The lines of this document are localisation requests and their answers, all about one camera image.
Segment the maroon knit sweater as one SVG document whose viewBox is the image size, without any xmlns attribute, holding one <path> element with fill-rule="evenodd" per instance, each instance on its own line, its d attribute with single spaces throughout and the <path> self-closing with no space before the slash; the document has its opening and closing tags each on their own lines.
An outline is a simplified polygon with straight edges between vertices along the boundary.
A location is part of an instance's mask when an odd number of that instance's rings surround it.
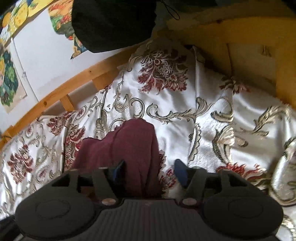
<svg viewBox="0 0 296 241">
<path fill-rule="evenodd" d="M 102 140 L 85 138 L 72 164 L 73 169 L 94 170 L 125 162 L 124 193 L 136 198 L 156 198 L 162 188 L 159 145 L 154 126 L 139 118 L 123 122 Z"/>
</svg>

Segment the floral satin bed cover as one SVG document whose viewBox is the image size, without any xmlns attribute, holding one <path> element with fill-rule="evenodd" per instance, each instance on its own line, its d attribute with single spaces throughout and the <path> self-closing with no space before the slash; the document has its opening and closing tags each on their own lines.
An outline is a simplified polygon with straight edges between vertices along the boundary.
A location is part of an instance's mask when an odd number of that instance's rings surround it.
<svg viewBox="0 0 296 241">
<path fill-rule="evenodd" d="M 165 197 L 183 192 L 175 159 L 230 170 L 282 205 L 277 236 L 295 240 L 295 111 L 207 69 L 196 48 L 163 40 L 139 47 L 112 84 L 79 110 L 41 116 L 4 146 L 1 218 L 70 169 L 85 138 L 103 139 L 132 118 L 154 126 Z"/>
</svg>

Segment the blond boy anime drawing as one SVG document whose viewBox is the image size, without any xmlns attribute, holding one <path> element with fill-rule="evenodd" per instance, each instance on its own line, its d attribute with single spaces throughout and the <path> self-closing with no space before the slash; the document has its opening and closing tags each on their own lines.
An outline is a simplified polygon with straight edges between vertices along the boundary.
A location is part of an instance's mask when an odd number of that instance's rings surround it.
<svg viewBox="0 0 296 241">
<path fill-rule="evenodd" d="M 26 96 L 11 53 L 1 44 L 1 105 L 10 113 Z"/>
</svg>

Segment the black puffer jacket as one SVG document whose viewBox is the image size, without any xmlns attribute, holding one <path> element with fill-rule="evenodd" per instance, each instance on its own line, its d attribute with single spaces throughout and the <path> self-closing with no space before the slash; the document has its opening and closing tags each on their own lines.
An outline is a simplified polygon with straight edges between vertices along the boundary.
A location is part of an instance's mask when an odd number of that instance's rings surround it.
<svg viewBox="0 0 296 241">
<path fill-rule="evenodd" d="M 141 43 L 156 25 L 158 1 L 74 1 L 72 27 L 92 53 Z"/>
</svg>

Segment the autumn landscape painting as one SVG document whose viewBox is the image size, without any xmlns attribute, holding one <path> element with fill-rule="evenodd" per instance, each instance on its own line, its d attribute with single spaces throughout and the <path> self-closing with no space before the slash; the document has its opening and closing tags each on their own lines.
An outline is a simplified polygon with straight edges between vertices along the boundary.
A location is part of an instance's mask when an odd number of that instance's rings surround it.
<svg viewBox="0 0 296 241">
<path fill-rule="evenodd" d="M 87 49 L 74 33 L 74 28 L 72 27 L 72 8 L 73 1 L 71 0 L 56 1 L 48 7 L 48 13 L 54 31 L 58 35 L 64 35 L 68 40 L 73 42 L 71 59 L 74 59 L 87 51 Z"/>
</svg>

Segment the yellow pineapple painting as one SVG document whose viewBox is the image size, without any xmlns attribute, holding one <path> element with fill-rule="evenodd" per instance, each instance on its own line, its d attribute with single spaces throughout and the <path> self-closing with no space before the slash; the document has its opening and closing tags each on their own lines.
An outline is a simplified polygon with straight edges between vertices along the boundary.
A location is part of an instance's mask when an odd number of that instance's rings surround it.
<svg viewBox="0 0 296 241">
<path fill-rule="evenodd" d="M 25 21 L 43 10 L 53 0 L 17 1 L 1 15 L 1 44 L 6 42 L 25 23 Z"/>
</svg>

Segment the wooden bed frame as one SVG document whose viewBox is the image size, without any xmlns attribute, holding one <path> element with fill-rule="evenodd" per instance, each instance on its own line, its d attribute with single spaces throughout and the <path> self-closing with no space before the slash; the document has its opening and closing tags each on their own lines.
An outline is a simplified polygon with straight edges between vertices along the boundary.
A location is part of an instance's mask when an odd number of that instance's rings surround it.
<svg viewBox="0 0 296 241">
<path fill-rule="evenodd" d="M 275 51 L 275 95 L 284 103 L 295 106 L 295 18 L 284 16 L 247 16 L 222 19 L 201 24 L 193 14 L 185 15 L 178 23 L 168 21 L 168 30 L 163 33 L 194 44 L 201 48 L 215 67 L 226 75 L 233 74 L 233 57 L 230 44 L 264 45 Z M 57 101 L 66 111 L 75 109 L 69 93 L 92 81 L 97 89 L 112 82 L 118 73 L 117 67 L 128 61 L 136 47 L 129 47 L 114 56 L 85 68 L 68 79 L 60 87 L 50 92 L 14 125 L 1 135 L 3 147 L 13 136 L 21 131 Z"/>
</svg>

